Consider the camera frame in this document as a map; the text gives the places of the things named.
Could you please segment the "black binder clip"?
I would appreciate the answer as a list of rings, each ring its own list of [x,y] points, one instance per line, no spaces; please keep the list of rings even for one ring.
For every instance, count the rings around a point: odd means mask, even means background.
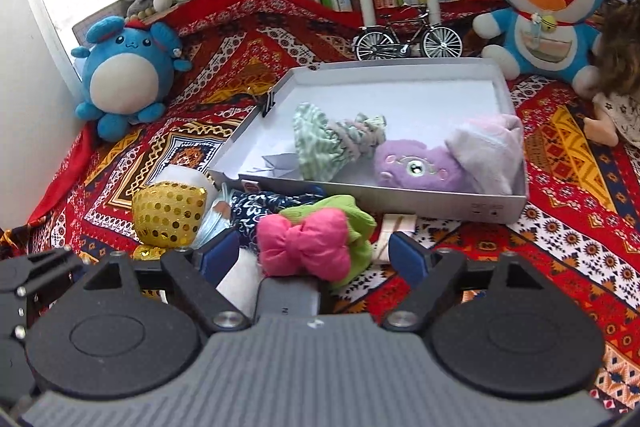
[[[250,91],[250,97],[253,99],[254,104],[259,109],[259,114],[262,117],[266,117],[270,110],[273,109],[273,106],[276,105],[272,89],[269,89],[262,94],[256,94],[253,91]]]

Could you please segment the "purple plush toy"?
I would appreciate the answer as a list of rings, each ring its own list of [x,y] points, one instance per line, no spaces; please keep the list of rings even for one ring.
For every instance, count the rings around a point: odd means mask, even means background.
[[[416,140],[387,140],[376,149],[373,166],[379,186],[450,193],[474,191],[470,176],[446,146],[429,148]]]

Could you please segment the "blue white patterned cloth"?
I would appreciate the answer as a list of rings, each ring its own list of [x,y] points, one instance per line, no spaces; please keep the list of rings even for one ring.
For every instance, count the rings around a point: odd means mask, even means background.
[[[257,225],[262,217],[286,208],[310,205],[325,197],[322,192],[283,195],[268,191],[247,193],[233,190],[230,194],[230,223],[240,234],[241,246],[257,254]]]

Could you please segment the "Doraemon blue plush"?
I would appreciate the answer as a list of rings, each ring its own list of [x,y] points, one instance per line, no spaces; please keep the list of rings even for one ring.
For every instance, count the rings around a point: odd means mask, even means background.
[[[590,100],[600,90],[600,74],[590,58],[599,54],[600,31],[587,23],[603,0],[506,0],[506,9],[480,14],[475,33],[489,43],[482,57],[496,62],[513,80],[536,74],[569,84]]]

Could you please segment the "green striped fabric toy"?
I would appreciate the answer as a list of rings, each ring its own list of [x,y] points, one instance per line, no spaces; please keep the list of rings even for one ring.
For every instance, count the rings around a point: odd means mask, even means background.
[[[386,141],[386,118],[359,113],[333,120],[317,105],[302,103],[293,116],[298,170],[304,180],[329,182],[344,167],[372,158]]]

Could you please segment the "miniature metal bicycle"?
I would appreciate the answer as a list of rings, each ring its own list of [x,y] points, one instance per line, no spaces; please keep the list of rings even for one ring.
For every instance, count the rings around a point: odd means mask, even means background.
[[[392,20],[388,14],[383,23],[363,26],[352,40],[352,53],[358,61],[396,60],[412,57],[418,52],[426,58],[460,58],[463,42],[457,31],[431,21],[431,12],[425,4],[402,6],[416,9],[416,16]]]

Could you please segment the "green plush with pink bow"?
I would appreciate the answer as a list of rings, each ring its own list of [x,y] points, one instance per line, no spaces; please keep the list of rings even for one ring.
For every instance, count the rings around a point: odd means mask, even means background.
[[[350,195],[284,208],[257,222],[259,263],[268,277],[312,275],[341,287],[370,265],[375,228]]]

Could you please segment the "gold sequin plush toy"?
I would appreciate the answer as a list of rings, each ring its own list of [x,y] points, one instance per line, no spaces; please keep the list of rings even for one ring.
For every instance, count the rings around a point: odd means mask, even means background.
[[[203,187],[163,181],[137,191],[131,201],[132,228],[140,242],[134,259],[158,260],[166,251],[190,247],[206,209]]]

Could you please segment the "pale pink soft cloth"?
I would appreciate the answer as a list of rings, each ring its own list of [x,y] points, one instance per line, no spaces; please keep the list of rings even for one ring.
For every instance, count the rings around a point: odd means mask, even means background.
[[[445,144],[477,191],[512,195],[523,162],[523,136],[520,118],[500,114],[465,121]]]

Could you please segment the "brown haired doll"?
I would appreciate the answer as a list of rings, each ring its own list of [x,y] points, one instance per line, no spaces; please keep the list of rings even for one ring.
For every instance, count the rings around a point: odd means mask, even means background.
[[[609,10],[597,58],[600,88],[592,98],[593,118],[584,119],[586,138],[614,147],[620,139],[639,147],[639,0]]]

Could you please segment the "round blue mouse plush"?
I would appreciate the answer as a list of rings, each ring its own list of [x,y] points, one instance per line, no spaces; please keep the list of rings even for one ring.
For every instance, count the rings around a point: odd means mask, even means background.
[[[192,68],[178,34],[163,22],[146,26],[109,16],[89,28],[86,40],[72,49],[85,92],[75,113],[94,121],[106,142],[121,140],[135,124],[159,120],[175,73]]]

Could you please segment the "white shallow cardboard box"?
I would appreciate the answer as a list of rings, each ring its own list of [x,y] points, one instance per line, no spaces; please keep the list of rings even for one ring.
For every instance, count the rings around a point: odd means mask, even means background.
[[[295,109],[309,102],[333,120],[383,115],[390,140],[444,144],[466,120],[513,114],[514,105],[496,63],[481,58],[403,58],[328,63],[290,69],[272,88],[276,105],[266,117],[253,108],[207,169],[217,183],[280,194],[307,192],[316,184],[293,168]],[[350,194],[367,212],[414,213],[420,217],[503,223],[520,217],[528,197],[521,167],[512,195],[404,190],[376,184],[367,158],[320,183],[326,194]]]

